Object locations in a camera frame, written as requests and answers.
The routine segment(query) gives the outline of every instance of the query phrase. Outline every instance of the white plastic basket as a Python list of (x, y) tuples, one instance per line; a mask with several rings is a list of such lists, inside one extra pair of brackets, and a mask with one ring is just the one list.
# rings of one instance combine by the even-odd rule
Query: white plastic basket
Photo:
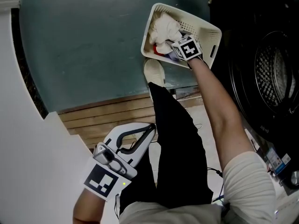
[(221, 30), (199, 17), (163, 3), (156, 3), (151, 9), (141, 46), (141, 53), (145, 57), (188, 68), (188, 65), (185, 61), (175, 62), (169, 58), (158, 56), (154, 53), (153, 46), (149, 43), (150, 35), (148, 34), (154, 12), (168, 13), (172, 18), (181, 24), (182, 30), (191, 32), (202, 47), (204, 61), (207, 63), (209, 68), (212, 67), (222, 36)]

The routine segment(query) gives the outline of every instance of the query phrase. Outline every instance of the black pants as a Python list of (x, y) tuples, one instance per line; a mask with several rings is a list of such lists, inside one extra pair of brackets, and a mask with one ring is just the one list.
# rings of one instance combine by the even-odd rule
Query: black pants
[(158, 185), (147, 151), (120, 197), (120, 213), (134, 202), (154, 202), (167, 208), (208, 204), (213, 192), (207, 185), (206, 152), (197, 128), (184, 107), (163, 87), (149, 83), (161, 145)]

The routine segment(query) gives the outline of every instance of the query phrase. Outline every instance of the white shirt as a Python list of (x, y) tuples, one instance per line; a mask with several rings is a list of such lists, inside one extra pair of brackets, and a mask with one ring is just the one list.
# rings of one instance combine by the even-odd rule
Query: white shirt
[[(224, 203), (230, 203), (231, 212), (238, 217), (229, 223), (240, 220), (249, 224), (272, 223), (275, 190), (265, 163), (255, 152), (233, 158), (224, 168), (223, 181)], [(135, 202), (126, 207), (119, 221), (120, 224), (220, 224), (221, 206), (205, 204), (168, 209), (157, 203)]]

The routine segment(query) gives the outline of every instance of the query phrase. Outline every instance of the white sleeve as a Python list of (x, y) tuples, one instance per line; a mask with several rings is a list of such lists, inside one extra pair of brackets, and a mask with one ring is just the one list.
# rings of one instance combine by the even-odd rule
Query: white sleeve
[(224, 168), (224, 202), (248, 223), (270, 224), (276, 194), (264, 161), (255, 152), (233, 158)]

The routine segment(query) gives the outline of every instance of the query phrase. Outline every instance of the white shoe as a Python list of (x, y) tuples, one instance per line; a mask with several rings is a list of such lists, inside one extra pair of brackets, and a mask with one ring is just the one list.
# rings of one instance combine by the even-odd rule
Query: white shoe
[(144, 63), (144, 75), (146, 81), (165, 87), (165, 72), (159, 61), (149, 59)]

